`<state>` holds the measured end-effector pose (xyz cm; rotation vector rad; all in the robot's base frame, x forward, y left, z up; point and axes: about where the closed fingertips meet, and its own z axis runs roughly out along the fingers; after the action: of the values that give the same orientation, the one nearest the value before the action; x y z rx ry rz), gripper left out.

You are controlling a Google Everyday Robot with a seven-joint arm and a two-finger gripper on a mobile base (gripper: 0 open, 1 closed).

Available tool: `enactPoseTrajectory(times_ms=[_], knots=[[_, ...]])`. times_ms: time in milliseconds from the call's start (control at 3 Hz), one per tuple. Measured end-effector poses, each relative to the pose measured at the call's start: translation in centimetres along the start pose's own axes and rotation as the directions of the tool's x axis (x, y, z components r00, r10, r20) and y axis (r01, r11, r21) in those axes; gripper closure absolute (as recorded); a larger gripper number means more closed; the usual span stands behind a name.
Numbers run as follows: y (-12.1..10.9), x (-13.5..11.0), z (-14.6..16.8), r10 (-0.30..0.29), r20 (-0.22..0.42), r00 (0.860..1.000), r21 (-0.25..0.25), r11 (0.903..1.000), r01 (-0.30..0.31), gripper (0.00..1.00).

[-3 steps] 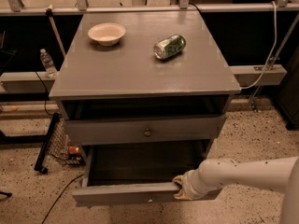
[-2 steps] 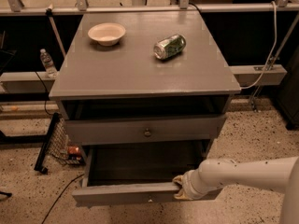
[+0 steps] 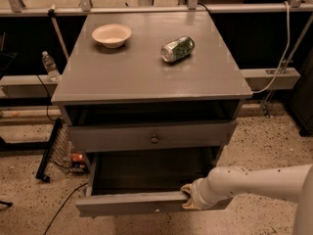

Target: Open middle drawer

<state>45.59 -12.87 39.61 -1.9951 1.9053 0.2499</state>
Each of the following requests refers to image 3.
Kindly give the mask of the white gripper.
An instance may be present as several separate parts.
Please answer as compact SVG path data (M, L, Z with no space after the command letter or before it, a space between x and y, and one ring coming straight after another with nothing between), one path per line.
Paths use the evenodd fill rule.
M184 210L209 210L225 199L224 196L217 195L211 189L207 178L197 179L192 185L185 184L180 188L180 191L191 194L189 201L182 205Z

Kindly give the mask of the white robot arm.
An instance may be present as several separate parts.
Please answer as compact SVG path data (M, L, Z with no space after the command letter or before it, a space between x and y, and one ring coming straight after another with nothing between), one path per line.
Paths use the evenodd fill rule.
M208 176L181 188L189 198L185 210L209 210L240 194L253 194L297 204L292 235L313 235L313 164L248 171L218 166Z

